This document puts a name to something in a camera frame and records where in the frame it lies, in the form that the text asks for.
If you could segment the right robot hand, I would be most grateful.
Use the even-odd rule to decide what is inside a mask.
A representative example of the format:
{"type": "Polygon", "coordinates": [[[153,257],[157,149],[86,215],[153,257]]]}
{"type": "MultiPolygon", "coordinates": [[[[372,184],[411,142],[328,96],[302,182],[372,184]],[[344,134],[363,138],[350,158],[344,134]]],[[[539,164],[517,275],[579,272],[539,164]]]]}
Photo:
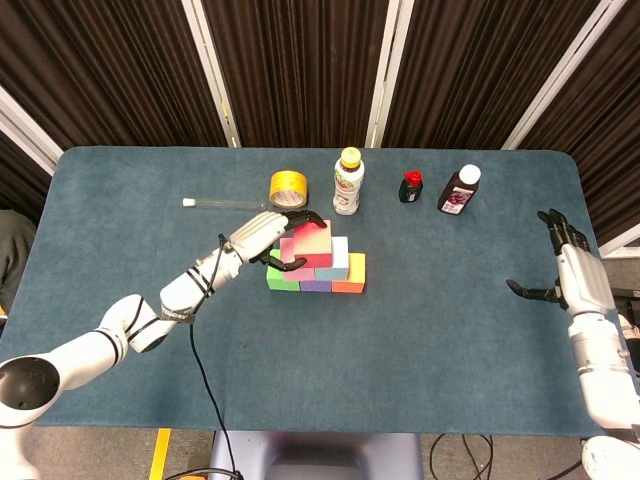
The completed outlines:
{"type": "Polygon", "coordinates": [[[526,288],[507,279],[509,289],[526,300],[558,304],[570,317],[606,315],[613,310],[615,302],[606,270],[601,259],[591,251],[587,237],[558,210],[538,211],[537,216],[549,231],[557,279],[548,289],[526,288]]]}

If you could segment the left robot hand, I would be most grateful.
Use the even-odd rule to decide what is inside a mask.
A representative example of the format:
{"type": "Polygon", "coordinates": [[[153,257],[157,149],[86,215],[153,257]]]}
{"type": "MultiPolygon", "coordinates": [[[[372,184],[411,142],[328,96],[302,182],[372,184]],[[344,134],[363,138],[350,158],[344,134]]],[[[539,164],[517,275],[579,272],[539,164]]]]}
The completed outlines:
{"type": "Polygon", "coordinates": [[[302,268],[307,259],[283,263],[271,255],[273,244],[287,232],[313,224],[321,229],[327,223],[316,212],[296,210],[287,212],[264,211],[236,230],[223,244],[225,253],[236,253],[243,263],[261,262],[281,272],[302,268]]]}

